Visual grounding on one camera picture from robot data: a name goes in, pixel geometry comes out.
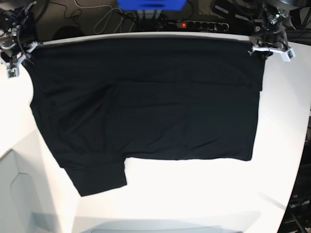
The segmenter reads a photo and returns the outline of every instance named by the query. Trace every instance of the cable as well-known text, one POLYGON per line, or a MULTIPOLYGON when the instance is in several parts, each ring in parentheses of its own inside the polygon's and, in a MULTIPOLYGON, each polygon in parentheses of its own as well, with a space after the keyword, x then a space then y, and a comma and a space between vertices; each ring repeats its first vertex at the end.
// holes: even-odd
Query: cable
POLYGON ((242 6, 240 6, 237 2, 237 0, 232 0, 233 5, 244 15, 247 16, 254 16, 256 14, 256 10, 251 10, 248 8, 242 9, 242 6))
POLYGON ((298 218, 290 211, 290 215, 292 216, 292 218, 294 219, 295 223, 297 224, 297 226, 300 229, 301 233, 307 233, 306 229, 304 228, 304 226, 301 225, 301 223, 299 222, 298 218))
MULTIPOLYGON (((82 5, 78 4, 77 0, 73 0, 73 2, 74 2, 74 4, 75 4, 77 7, 79 7, 79 8, 85 8, 85 9, 94 9, 94 8, 100 8, 100 7, 108 7, 108 8, 110 8, 110 10, 95 24, 95 26, 94 26, 94 28, 93 28, 93 32, 94 32, 95 34, 101 34, 101 33, 103 33, 103 32, 105 31, 105 29, 106 29, 106 27, 107 27, 107 24, 108 24, 108 22, 109 22, 109 20, 110 20, 110 18, 111 18, 111 16, 112 16, 112 13, 113 13, 114 10, 118 10, 118 11, 120 11, 120 12, 123 14, 122 9, 117 8, 117 7, 116 7, 116 8, 113 8, 113 7, 110 6, 110 5, 82 6, 82 5), (96 31, 98 25, 99 25, 104 19, 106 19, 105 24, 104 24, 104 27, 103 27, 101 30, 96 31)), ((135 15, 135 13, 132 12, 132 11, 126 12, 126 13, 125 13, 125 15, 127 15, 127 14, 133 14, 133 15, 135 15)), ((117 25, 117 27, 116 27, 116 29, 114 30, 113 33, 115 33, 115 32, 118 30, 118 28, 120 28, 120 33, 122 32, 121 25, 122 25, 123 20, 124 20, 124 18, 122 17, 120 23, 117 25)), ((135 24, 135 23, 132 24, 132 26, 131 26, 129 32, 131 32, 131 30, 132 30, 134 24, 135 24)))
POLYGON ((308 33, 311 33, 310 30, 309 30, 309 29, 305 29, 304 32, 295 32, 295 33, 301 33, 301 34, 300 34, 299 36, 297 36, 297 37, 291 38, 291 40, 292 40, 292 39, 303 38, 303 37, 302 37, 303 35, 308 34, 308 33))
POLYGON ((294 40, 303 40, 303 39, 306 39, 306 40, 309 40, 311 39, 311 37, 295 37, 295 38, 291 38, 289 39, 290 41, 294 41, 294 40))
POLYGON ((41 18, 44 16, 44 14, 46 13, 46 11, 48 9, 48 6, 49 6, 49 0, 45 0, 43 9, 42 9, 41 13, 38 15, 38 17, 35 19, 35 23, 33 26, 35 26, 41 20, 41 18))
POLYGON ((288 49, 288 40, 287 40, 287 34, 286 34, 286 31, 285 31, 285 27, 281 25, 281 31, 282 31, 282 35, 283 35, 283 39, 284 39, 284 42, 285 42, 285 45, 288 49))
POLYGON ((303 27, 306 27, 306 23, 307 23, 307 21, 308 21, 309 18, 310 18, 310 14, 311 14, 311 7, 310 7, 310 9, 308 10, 308 13, 307 13, 305 19, 303 20, 303 23, 302 23, 302 26, 303 26, 303 27))
POLYGON ((297 27, 297 26, 294 26, 295 28, 297 29, 294 29, 294 30, 288 30, 289 32, 293 33, 293 32, 297 32, 297 31, 302 31, 302 30, 307 30, 307 31, 311 31, 311 28, 304 28, 304 27, 297 27))
POLYGON ((305 27, 307 27, 310 23, 311 23, 311 20, 310 20, 308 23, 306 23, 305 27))
POLYGON ((129 12, 126 12, 125 14, 120 13, 120 12, 117 12, 117 14, 120 15, 121 17, 125 18, 125 19, 130 19, 130 20, 133 21, 133 24, 132 24, 132 26, 130 27, 129 33, 132 31, 132 28, 133 28, 134 24, 136 24, 137 28, 139 28, 139 24, 138 24, 137 21, 136 21, 136 15, 135 15, 134 12, 129 11, 129 12), (133 14, 133 15, 134 15, 134 18, 129 17, 128 14, 133 14))
POLYGON ((20 43, 20 39, 19 39, 19 35, 20 35, 20 30, 22 28, 22 25, 19 26, 18 30, 17 30, 17 43, 19 45, 19 48, 21 50, 22 55, 25 56, 26 60, 29 61, 31 64, 33 64, 33 62, 29 59, 28 54, 25 52, 25 50, 23 49, 21 43, 20 43))
POLYGON ((75 9, 69 17, 66 17, 66 12, 68 10, 68 7, 64 4, 60 4, 60 3, 57 3, 57 2, 53 2, 53 1, 50 1, 50 3, 52 4, 55 4, 55 5, 60 5, 60 6, 64 6, 66 9, 64 11, 64 19, 72 19, 72 21, 78 26, 78 28, 80 29, 81 28, 81 25, 76 21, 80 15, 82 15, 82 10, 81 9, 75 9))
POLYGON ((185 18, 184 20, 180 20, 180 21, 178 21, 176 23, 180 23, 182 21, 187 21, 188 19, 190 19, 193 16, 193 14, 194 14, 194 6, 193 6, 192 2, 190 2, 190 1, 187 1, 187 3, 189 3, 190 6, 191 6, 191 15, 189 17, 185 18))

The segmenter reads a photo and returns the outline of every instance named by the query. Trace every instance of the black cable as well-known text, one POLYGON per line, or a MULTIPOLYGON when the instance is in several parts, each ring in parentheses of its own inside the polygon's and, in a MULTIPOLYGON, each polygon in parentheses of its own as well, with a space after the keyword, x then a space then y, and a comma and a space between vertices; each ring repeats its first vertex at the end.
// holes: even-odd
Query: black cable
POLYGON ((297 28, 297 30, 293 30, 292 27, 286 27, 286 30, 289 33, 309 32, 309 31, 311 31, 311 28, 303 28, 303 27, 296 27, 296 26, 294 26, 294 27, 297 28))
POLYGON ((288 46, 283 42, 283 41, 277 41, 277 42, 275 42, 272 46, 270 46, 271 48, 273 48, 273 46, 274 45, 276 45, 277 43, 282 43, 283 44, 283 46, 284 46, 284 48, 286 49, 286 50, 288 50, 288 46))
POLYGON ((310 23, 311 23, 311 20, 308 23, 306 23, 305 27, 307 27, 310 23))
POLYGON ((123 17, 124 19, 130 19, 131 21, 133 21, 135 23, 135 25, 137 26, 138 29, 140 28, 140 26, 137 22, 137 19, 135 17, 130 17, 130 16, 123 14, 121 12, 117 12, 117 14, 120 15, 121 17, 123 17))
POLYGON ((21 50, 22 55, 25 56, 25 58, 26 58, 27 61, 29 61, 31 64, 33 64, 33 62, 29 59, 28 54, 25 52, 25 50, 23 49, 23 47, 22 47, 22 45, 21 45, 21 43, 20 43, 19 36, 20 36, 20 31, 21 31, 22 26, 23 26, 23 25, 20 25, 19 28, 18 28, 18 30, 17 30, 17 43, 18 43, 18 45, 19 45, 19 48, 20 48, 20 50, 21 50))
MULTIPOLYGON (((194 14, 194 6, 193 6, 192 2, 190 2, 189 0, 187 1, 187 3, 189 3, 190 6, 191 6, 191 14, 190 14, 190 16, 187 17, 187 18, 184 18, 183 20, 177 21, 176 23, 180 23, 180 22, 183 22, 183 21, 187 21, 187 20, 189 20, 189 19, 193 16, 193 14, 194 14)), ((165 15, 165 14, 160 14, 159 18, 160 18, 161 20, 163 20, 163 21, 166 21, 166 19, 168 18, 168 16, 165 15)))
POLYGON ((310 40, 311 37, 295 37, 295 38, 291 38, 291 39, 289 39, 289 40, 293 41, 293 40, 303 40, 303 39, 310 40))
POLYGON ((245 8, 245 10, 242 9, 242 6, 238 4, 237 0, 232 0, 232 3, 244 15, 254 16, 257 13, 257 9, 256 10, 247 9, 247 8, 245 8))
POLYGON ((191 6, 191 15, 190 15, 189 17, 183 19, 183 20, 180 20, 180 21, 176 22, 176 23, 180 23, 180 22, 182 22, 182 21, 187 21, 188 19, 190 19, 190 18, 193 16, 193 14, 194 14, 194 6, 193 6, 192 2, 190 2, 190 1, 188 1, 188 0, 187 0, 187 3, 189 3, 190 6, 191 6))
POLYGON ((298 38, 306 38, 306 37, 302 37, 305 34, 311 33, 309 30, 306 30, 305 32, 300 32, 301 34, 297 37, 291 38, 292 39, 298 39, 298 38))
POLYGON ((310 14, 311 14, 311 7, 310 7, 310 9, 308 10, 308 13, 307 13, 305 19, 303 20, 303 23, 302 23, 302 26, 303 26, 303 27, 306 26, 306 23, 307 23, 307 21, 308 21, 309 18, 310 18, 310 14))
POLYGON ((270 22, 267 20, 266 30, 264 32, 264 37, 263 37, 263 42, 265 43, 266 46, 267 46, 266 37, 267 37, 267 32, 269 30, 269 25, 270 25, 270 22))
POLYGON ((307 233, 305 227, 301 224, 301 222, 298 220, 298 218, 291 211, 290 211, 290 215, 292 216, 292 218, 294 219, 295 223, 299 227, 300 232, 301 233, 307 233))
POLYGON ((48 6, 49 6, 49 0, 45 0, 43 9, 41 13, 38 15, 38 17, 35 19, 35 23, 33 26, 35 26, 41 20, 41 18, 44 16, 44 14, 46 13, 48 9, 48 6))
POLYGON ((64 19, 72 19, 72 21, 78 26, 78 28, 80 29, 81 28, 81 25, 76 21, 80 15, 82 15, 82 10, 81 9, 75 9, 69 17, 66 17, 66 12, 68 10, 68 7, 64 4, 60 4, 60 3, 57 3, 57 2, 53 2, 53 1, 50 1, 50 3, 52 4, 55 4, 55 5, 60 5, 60 6, 64 6, 66 9, 64 11, 64 19))

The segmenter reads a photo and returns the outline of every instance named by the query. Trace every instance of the black t-shirt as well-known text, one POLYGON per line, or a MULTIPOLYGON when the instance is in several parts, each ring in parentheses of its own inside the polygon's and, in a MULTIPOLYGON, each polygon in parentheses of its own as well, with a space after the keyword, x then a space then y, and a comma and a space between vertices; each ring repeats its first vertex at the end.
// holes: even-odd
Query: black t-shirt
POLYGON ((31 109, 81 196, 126 185, 128 157, 248 161, 264 72, 250 48, 124 38, 37 49, 31 109))

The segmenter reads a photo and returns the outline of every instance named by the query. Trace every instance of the blue container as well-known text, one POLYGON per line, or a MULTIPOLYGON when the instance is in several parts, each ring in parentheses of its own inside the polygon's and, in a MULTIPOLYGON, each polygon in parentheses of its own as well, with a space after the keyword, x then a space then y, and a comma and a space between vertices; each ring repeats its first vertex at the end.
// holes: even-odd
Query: blue container
POLYGON ((123 10, 171 10, 180 11, 187 0, 118 0, 123 10))

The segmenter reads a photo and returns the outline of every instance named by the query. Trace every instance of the white tabletop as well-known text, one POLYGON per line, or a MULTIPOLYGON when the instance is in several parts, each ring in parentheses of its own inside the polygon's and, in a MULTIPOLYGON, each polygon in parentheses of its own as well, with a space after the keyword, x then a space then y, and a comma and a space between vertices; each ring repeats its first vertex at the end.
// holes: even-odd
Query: white tabletop
MULTIPOLYGON (((131 35, 152 34, 248 39, 210 33, 131 35)), ((91 36, 88 39, 118 36, 127 34, 91 36)), ((249 162, 131 158, 125 161, 127 186, 81 198, 39 136, 42 158, 28 156, 25 159, 29 163, 31 160, 42 161, 44 169, 41 172, 47 176, 55 213, 60 216, 60 229, 65 233, 101 233, 95 230, 167 230, 208 226, 221 228, 223 231, 219 232, 223 233, 276 233, 297 175, 311 105, 311 47, 293 43, 290 46, 296 53, 296 58, 290 63, 283 62, 279 54, 269 57, 266 62, 253 158, 249 162)), ((26 86, 27 91, 21 91, 18 97, 13 98, 12 104, 3 103, 5 95, 14 92, 13 88, 23 89, 21 83, 24 80, 29 83, 30 79, 22 69, 21 76, 15 81, 2 79, 1 82, 6 88, 0 91, 0 108, 12 108, 13 104, 15 109, 24 109, 24 112, 18 112, 18 122, 28 124, 28 129, 20 135, 16 133, 6 138, 7 144, 1 144, 2 150, 24 137, 25 132, 35 130, 29 107, 26 108, 32 95, 30 85, 26 86), (19 103, 16 98, 27 101, 19 103)), ((1 136, 14 127, 14 121, 11 122, 9 117, 5 120, 8 122, 4 123, 0 118, 0 127, 5 129, 0 132, 1 136)), ((21 152, 22 148, 17 147, 16 150, 21 152)), ((34 181, 40 196, 36 177, 34 181)))

